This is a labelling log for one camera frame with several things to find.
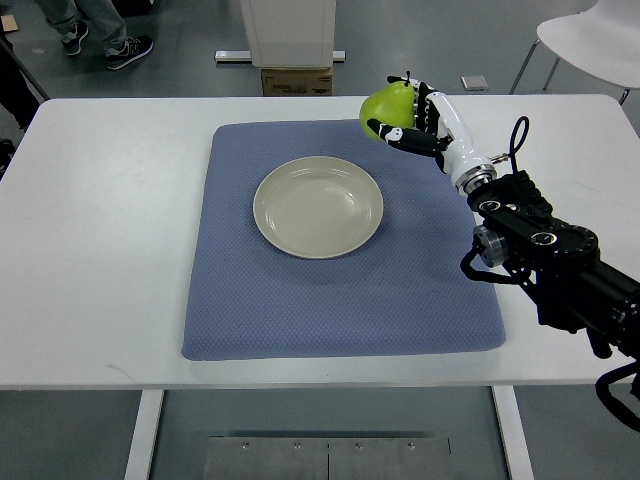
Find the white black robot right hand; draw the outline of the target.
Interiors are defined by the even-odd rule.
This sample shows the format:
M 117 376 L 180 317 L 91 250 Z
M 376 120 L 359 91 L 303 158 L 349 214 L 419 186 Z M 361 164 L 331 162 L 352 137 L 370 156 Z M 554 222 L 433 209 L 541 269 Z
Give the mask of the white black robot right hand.
M 401 151 L 434 159 L 462 196 L 495 180 L 493 164 L 475 148 L 447 96 L 425 82 L 411 78 L 411 83 L 415 88 L 415 125 L 401 128 L 370 119 L 367 124 L 378 130 L 380 140 Z

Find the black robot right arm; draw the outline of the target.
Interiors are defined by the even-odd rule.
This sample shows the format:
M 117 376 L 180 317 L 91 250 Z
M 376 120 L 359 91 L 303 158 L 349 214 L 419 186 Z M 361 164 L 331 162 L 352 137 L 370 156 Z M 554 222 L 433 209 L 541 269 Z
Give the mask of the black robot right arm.
M 516 165 L 475 188 L 467 203 L 482 223 L 460 263 L 463 273 L 474 281 L 519 286 L 536 305 L 539 324 L 584 330 L 596 357 L 619 351 L 632 358 L 603 374 L 595 390 L 617 420 L 638 430 L 638 416 L 610 391 L 630 378 L 631 395 L 639 394 L 638 281 L 601 260 L 595 233 L 554 217 L 551 204 Z

